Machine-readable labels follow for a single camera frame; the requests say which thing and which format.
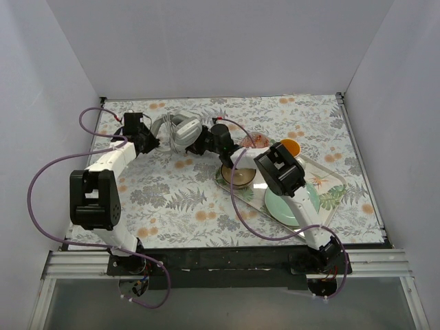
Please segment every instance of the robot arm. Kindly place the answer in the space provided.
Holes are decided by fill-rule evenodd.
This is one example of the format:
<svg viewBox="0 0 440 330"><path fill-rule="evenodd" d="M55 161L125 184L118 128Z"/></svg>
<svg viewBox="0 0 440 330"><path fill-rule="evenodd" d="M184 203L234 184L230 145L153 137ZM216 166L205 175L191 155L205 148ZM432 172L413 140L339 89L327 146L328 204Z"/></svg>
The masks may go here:
<svg viewBox="0 0 440 330"><path fill-rule="evenodd" d="M230 156L232 163L237 161L242 151L239 149ZM305 163L295 158L280 142L269 148L249 148L237 168L259 170L270 190L281 196L290 207L300 227L321 224L305 187ZM304 236L310 252L319 262L319 268L328 268L337 259L340 246L329 232L312 228L306 230Z"/></svg>
<svg viewBox="0 0 440 330"><path fill-rule="evenodd" d="M105 153L85 170L70 175L70 218L73 224L97 234L106 244L135 252L139 240L119 223L121 205L116 179L140 153L148 153L159 146L157 140L142 122L142 113L126 113L122 132L128 142ZM113 139L110 147L120 144ZM115 250L115 255L127 256Z"/></svg>

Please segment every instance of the white wall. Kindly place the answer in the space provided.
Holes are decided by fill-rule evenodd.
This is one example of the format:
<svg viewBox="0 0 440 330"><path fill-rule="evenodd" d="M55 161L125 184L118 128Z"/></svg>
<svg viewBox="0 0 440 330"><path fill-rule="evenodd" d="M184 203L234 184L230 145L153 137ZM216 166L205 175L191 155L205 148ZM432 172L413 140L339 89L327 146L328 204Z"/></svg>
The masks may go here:
<svg viewBox="0 0 440 330"><path fill-rule="evenodd" d="M0 327L25 329L57 246L30 221L28 184L49 160L89 148L78 114L99 99L44 0L0 0L0 50ZM84 164L61 164L37 182L36 215L52 234L65 233L69 173Z"/></svg>
<svg viewBox="0 0 440 330"><path fill-rule="evenodd" d="M440 2L396 0L346 93L392 242L440 329Z"/></svg>
<svg viewBox="0 0 440 330"><path fill-rule="evenodd" d="M345 91L393 0L47 0L108 98Z"/></svg>

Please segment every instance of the glass panel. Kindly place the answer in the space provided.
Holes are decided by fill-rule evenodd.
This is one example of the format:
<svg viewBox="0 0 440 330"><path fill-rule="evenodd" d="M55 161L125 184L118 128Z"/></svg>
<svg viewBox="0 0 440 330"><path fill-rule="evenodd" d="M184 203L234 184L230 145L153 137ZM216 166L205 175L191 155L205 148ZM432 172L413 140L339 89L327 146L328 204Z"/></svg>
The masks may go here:
<svg viewBox="0 0 440 330"><path fill-rule="evenodd" d="M146 292L151 303L164 292ZM283 288L174 289L147 310L116 280L57 280L45 329L415 329L398 278L349 278L324 303Z"/></svg>

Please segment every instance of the black base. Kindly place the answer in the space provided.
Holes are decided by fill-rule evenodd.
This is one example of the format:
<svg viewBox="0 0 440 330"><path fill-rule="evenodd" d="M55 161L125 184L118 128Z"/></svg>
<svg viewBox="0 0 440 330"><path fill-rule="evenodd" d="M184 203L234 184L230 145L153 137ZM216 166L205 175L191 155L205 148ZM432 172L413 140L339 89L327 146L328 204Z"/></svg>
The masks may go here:
<svg viewBox="0 0 440 330"><path fill-rule="evenodd" d="M309 249L295 249L289 253L289 263L292 274L321 274L338 269L338 273L343 273L345 269L345 259L343 253L340 253L336 258L331 260L331 263L322 268L322 264L311 255ZM351 265L349 264L349 274L351 273Z"/></svg>
<svg viewBox="0 0 440 330"><path fill-rule="evenodd" d="M164 263L170 272L173 288L189 287L287 287L307 289L304 274L320 274L317 269L295 272L296 265L308 247L209 247L198 249L154 249L143 253ZM125 269L114 266L110 256L107 275L130 276ZM344 256L335 262L338 272L344 269ZM149 289L166 289L162 269L153 266Z"/></svg>
<svg viewBox="0 0 440 330"><path fill-rule="evenodd" d="M336 280L308 280L307 285L310 292L319 297L328 297L338 289Z"/></svg>

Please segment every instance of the leaf pattern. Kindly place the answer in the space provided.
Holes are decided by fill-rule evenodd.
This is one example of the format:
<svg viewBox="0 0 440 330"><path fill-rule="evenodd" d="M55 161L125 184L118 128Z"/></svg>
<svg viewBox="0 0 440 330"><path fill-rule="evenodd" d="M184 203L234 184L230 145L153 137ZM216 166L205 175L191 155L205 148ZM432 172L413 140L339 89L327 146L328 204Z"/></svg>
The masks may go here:
<svg viewBox="0 0 440 330"><path fill-rule="evenodd" d="M192 211L197 206L197 204L203 204L206 201L205 192L200 192L200 189L197 188L197 191L193 191L188 188L188 192L184 192L182 190L178 190L175 196L171 197L171 200L166 204L166 208L172 208L173 210L181 210L185 209L185 212L188 212L189 209Z"/></svg>
<svg viewBox="0 0 440 330"><path fill-rule="evenodd" d="M344 161L345 165L349 165L349 172L353 175L362 175L359 161L355 157L348 157Z"/></svg>
<svg viewBox="0 0 440 330"><path fill-rule="evenodd" d="M350 205L353 205L353 202L358 204L362 197L369 195L368 190L366 190L362 184L359 185L355 182L355 185L347 184L347 186L346 193L342 197L342 202L345 204L350 203Z"/></svg>
<svg viewBox="0 0 440 330"><path fill-rule="evenodd" d="M165 205L166 199L164 194L169 194L170 188L166 184L156 183L151 186L143 187L142 191L139 189L134 190L130 194L130 200L132 203L138 205L151 204L155 208Z"/></svg>
<svg viewBox="0 0 440 330"><path fill-rule="evenodd" d="M383 241L377 217L371 212L372 203L362 169L334 96L106 101L105 107L119 116L127 111L143 112L153 120L168 111L185 110L199 116L208 126L212 125L212 117L222 116L238 121L248 131L270 137L271 144L293 138L300 143L303 155L345 178L345 194L329 224L330 228L337 228L342 242ZM244 138L240 129L230 123L228 126L234 141ZM118 127L111 115L103 113L97 131L113 133ZM107 148L108 143L105 137L95 137L92 149ZM93 155L88 162L95 162L99 157ZM303 244L298 239L264 241L250 234L237 220L230 194L214 181L220 165L218 156L213 153L196 156L152 151L140 155L118 178L120 223L139 237L146 248ZM318 195L327 193L326 184L328 182L322 181L316 186ZM251 192L241 191L240 198L252 203L256 197ZM336 206L341 193L332 191L321 196L321 208ZM237 206L257 232L270 237L290 233L267 216L265 207L255 209L240 200ZM74 241L100 242L93 232L78 226L72 226L68 235Z"/></svg>
<svg viewBox="0 0 440 330"><path fill-rule="evenodd" d="M322 208L331 210L339 205L342 196L345 194L345 186L335 186L325 194L319 195L319 202Z"/></svg>

